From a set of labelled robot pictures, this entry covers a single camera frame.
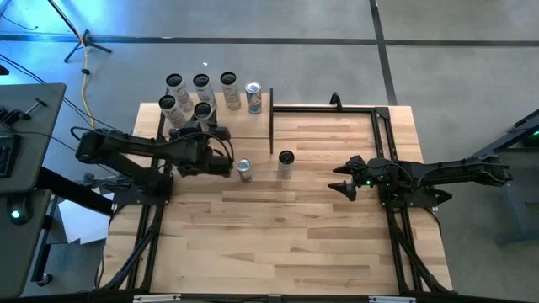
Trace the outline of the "black shelf support bar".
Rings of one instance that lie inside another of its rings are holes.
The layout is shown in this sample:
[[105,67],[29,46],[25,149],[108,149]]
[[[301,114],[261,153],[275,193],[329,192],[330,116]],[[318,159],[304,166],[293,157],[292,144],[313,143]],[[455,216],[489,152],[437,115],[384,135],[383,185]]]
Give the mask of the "black shelf support bar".
[[274,154],[274,89],[269,89],[269,153]]
[[164,138],[163,130],[165,125],[165,120],[167,119],[168,111],[173,108],[174,101],[173,97],[169,94],[169,89],[167,88],[165,94],[159,99],[158,106],[161,110],[160,118],[157,125],[157,135],[156,138],[158,141],[162,141]]

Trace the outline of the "black desk clamp tool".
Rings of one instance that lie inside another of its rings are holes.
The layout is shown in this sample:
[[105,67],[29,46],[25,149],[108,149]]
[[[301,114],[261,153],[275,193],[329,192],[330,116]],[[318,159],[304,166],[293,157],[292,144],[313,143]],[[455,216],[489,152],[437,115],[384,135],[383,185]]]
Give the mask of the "black desk clamp tool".
[[47,107],[47,103],[40,98],[34,97],[35,104],[22,111],[20,109],[8,110],[0,106],[0,125],[11,128],[19,120],[31,120],[31,113],[39,107]]

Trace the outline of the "blue beverage can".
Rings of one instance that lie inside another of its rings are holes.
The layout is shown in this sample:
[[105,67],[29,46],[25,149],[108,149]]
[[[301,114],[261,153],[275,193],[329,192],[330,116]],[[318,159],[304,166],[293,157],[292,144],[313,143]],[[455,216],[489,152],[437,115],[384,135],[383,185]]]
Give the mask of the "blue beverage can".
[[262,112],[262,92],[259,82],[248,82],[245,85],[245,93],[250,114],[260,114]]
[[236,168],[239,174],[239,177],[243,183],[252,182],[252,165],[247,158],[241,158],[237,161]]

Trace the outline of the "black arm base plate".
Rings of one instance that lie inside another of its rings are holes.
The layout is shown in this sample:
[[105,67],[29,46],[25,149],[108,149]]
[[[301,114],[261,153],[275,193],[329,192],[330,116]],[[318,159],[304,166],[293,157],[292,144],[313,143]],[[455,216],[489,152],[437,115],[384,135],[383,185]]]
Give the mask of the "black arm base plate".
[[170,199],[170,193],[149,194],[135,188],[116,189],[114,194],[117,205],[165,205]]
[[393,180],[390,176],[378,177],[376,181],[382,190],[381,203],[388,208],[436,207],[441,204],[444,195],[434,187],[416,188],[407,182]]

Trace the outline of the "white Celsius beverage can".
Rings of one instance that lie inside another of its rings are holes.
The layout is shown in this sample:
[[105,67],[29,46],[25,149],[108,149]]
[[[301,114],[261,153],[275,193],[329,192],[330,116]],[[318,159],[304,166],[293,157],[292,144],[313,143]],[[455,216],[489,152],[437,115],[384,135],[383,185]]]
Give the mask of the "white Celsius beverage can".
[[295,155],[292,151],[283,150],[278,156],[278,171],[279,179],[289,179],[293,172]]
[[181,128],[186,123],[186,118],[174,96],[164,95],[159,99],[159,108],[172,127]]
[[207,102],[199,102],[194,107],[194,119],[198,120],[200,123],[205,123],[208,125],[208,118],[210,117],[213,110],[214,109]]

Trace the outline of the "white Tropical Vibe Celsius can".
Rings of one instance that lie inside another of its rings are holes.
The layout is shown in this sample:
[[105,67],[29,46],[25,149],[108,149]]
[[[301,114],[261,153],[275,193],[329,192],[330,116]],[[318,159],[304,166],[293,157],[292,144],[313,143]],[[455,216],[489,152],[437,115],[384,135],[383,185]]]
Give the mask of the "white Tropical Vibe Celsius can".
[[170,74],[165,80],[168,91],[175,97],[179,107],[184,112],[190,112],[194,109],[194,102],[186,89],[184,79],[178,73]]

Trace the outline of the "black keyboard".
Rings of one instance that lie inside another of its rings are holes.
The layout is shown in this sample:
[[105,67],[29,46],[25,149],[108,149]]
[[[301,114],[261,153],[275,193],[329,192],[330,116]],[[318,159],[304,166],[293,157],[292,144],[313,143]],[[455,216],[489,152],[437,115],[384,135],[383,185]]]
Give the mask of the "black keyboard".
[[0,178],[9,178],[19,152],[20,135],[0,136]]

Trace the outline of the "white can red stripe label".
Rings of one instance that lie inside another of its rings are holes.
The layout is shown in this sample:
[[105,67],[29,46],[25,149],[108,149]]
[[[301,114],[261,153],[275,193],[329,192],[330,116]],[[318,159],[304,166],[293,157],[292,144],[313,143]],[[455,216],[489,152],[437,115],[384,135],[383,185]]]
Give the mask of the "white can red stripe label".
[[212,109],[217,109],[216,96],[212,89],[210,78],[208,75],[200,73],[193,79],[196,92],[201,102],[208,103]]

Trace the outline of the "black aluminium rig frame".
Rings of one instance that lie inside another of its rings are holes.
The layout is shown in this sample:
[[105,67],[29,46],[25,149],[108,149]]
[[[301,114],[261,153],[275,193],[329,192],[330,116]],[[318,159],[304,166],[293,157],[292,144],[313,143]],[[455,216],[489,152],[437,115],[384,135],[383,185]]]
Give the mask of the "black aluminium rig frame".
[[[163,213],[150,289],[155,293],[395,295],[398,283],[386,213],[375,189],[348,201],[328,187],[350,157],[376,155],[371,117],[311,105],[274,114],[270,136],[232,138],[237,175],[176,178]],[[278,156],[295,155],[279,179]]]

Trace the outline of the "silver metal bracket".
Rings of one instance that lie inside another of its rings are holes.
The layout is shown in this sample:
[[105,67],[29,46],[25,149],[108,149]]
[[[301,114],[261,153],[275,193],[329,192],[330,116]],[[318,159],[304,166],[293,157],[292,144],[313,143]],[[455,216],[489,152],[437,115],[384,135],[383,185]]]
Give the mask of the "silver metal bracket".
[[132,303],[173,303],[181,300],[180,294],[135,295]]
[[369,303],[417,303],[413,297],[373,295],[368,297]]

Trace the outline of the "white Arctic Vibe Celsius can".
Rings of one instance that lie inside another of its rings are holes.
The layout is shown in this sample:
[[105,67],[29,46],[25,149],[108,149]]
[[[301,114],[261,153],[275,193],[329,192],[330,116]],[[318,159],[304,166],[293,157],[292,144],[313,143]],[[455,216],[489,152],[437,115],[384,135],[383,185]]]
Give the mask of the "white Arctic Vibe Celsius can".
[[241,108],[241,98],[237,90],[237,76],[233,72],[223,72],[220,77],[226,106],[230,110]]

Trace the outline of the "grey metal cart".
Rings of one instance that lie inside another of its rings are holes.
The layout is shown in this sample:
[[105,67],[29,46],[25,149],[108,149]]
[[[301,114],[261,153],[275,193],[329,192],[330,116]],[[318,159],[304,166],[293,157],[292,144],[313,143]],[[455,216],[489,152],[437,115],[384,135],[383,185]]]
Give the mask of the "grey metal cart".
[[497,236],[496,243],[501,246],[539,240],[539,109],[473,155],[497,156],[510,166],[513,175],[501,193],[516,231]]

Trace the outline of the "black tripod stand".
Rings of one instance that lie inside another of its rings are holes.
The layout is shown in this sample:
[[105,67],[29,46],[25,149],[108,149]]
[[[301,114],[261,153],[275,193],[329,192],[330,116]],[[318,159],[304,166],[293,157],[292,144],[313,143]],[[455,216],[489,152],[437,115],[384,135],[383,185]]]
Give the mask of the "black tripod stand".
[[98,45],[93,41],[93,37],[90,34],[90,31],[88,29],[85,29],[82,34],[79,33],[75,25],[72,23],[72,21],[63,13],[63,11],[59,8],[59,6],[54,2],[54,0],[47,0],[47,2],[52,6],[52,8],[56,11],[56,13],[60,16],[62,21],[66,24],[66,26],[73,32],[73,34],[77,37],[77,45],[72,49],[72,51],[64,58],[64,62],[68,63],[71,57],[74,55],[74,53],[79,49],[82,48],[85,53],[88,51],[88,47],[93,47],[97,50],[104,51],[106,53],[111,54],[112,50],[109,48],[106,48],[104,46]]

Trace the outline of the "black diagonal desk beam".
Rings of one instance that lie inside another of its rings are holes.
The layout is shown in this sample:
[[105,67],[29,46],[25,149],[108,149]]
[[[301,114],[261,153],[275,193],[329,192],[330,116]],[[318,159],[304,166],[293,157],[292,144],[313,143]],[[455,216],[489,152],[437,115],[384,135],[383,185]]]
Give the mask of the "black diagonal desk beam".
[[35,187],[38,189],[49,189],[55,195],[77,203],[87,209],[108,216],[113,215],[112,202],[109,199],[62,177],[48,168],[42,167],[40,169]]

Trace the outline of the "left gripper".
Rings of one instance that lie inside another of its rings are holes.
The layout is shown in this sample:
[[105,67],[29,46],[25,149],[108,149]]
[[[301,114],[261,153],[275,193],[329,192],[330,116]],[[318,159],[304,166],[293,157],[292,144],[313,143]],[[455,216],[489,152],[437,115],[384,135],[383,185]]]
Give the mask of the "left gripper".
[[220,127],[217,121],[217,112],[213,110],[208,118],[209,130],[202,130],[199,128],[198,120],[189,120],[188,127],[182,127],[176,130],[169,131],[169,140],[188,140],[191,138],[200,139],[204,137],[214,137],[217,140],[229,141],[231,139],[231,133],[228,128]]

